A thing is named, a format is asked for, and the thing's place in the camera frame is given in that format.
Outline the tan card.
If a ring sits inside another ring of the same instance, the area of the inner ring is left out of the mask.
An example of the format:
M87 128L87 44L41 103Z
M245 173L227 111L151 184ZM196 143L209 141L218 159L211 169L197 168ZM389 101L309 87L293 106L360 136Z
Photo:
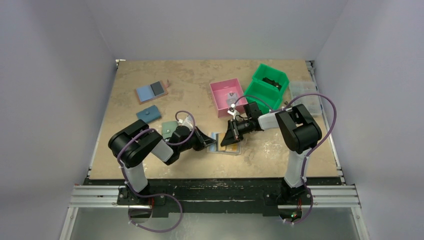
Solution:
M229 153L236 153L236 152L238 152L238 150L239 150L238 143L232 144L232 145L228 145L228 146L224 146L224 147L221 147L220 146L220 133L222 133L222 132L219 132L216 135L216 137L217 137L217 150L220 151L220 152L229 152Z

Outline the beige card holder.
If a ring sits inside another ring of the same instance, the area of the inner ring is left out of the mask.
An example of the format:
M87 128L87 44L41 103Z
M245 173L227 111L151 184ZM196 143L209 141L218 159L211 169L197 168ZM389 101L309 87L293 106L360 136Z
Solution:
M224 140L224 132L211 132L209 137L214 139L216 143L208 146L206 152L210 154L224 154L224 155L240 155L241 154L241 143L234 143L230 145L221 146Z

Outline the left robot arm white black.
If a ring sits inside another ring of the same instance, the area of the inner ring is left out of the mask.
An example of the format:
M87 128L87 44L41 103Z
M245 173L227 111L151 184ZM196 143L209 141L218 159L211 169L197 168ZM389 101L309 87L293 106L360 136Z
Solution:
M198 127L178 125L170 137L163 137L142 120L137 120L114 134L108 147L122 169L129 197L138 205L146 203L151 194L143 161L152 154L166 165L176 162L187 150L201 151L217 141Z

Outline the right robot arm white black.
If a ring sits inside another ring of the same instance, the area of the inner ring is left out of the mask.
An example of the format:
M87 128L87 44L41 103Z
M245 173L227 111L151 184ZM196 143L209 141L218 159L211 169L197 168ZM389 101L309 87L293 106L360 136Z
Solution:
M289 155L287 170L275 201L294 203L306 190L307 154L322 138L321 128L303 104L266 114L262 113L256 102L245 104L243 108L246 118L242 120L237 120L237 113L233 109L229 110L233 119L227 121L227 131L220 140L220 146L239 143L245 134L251 132L279 129Z

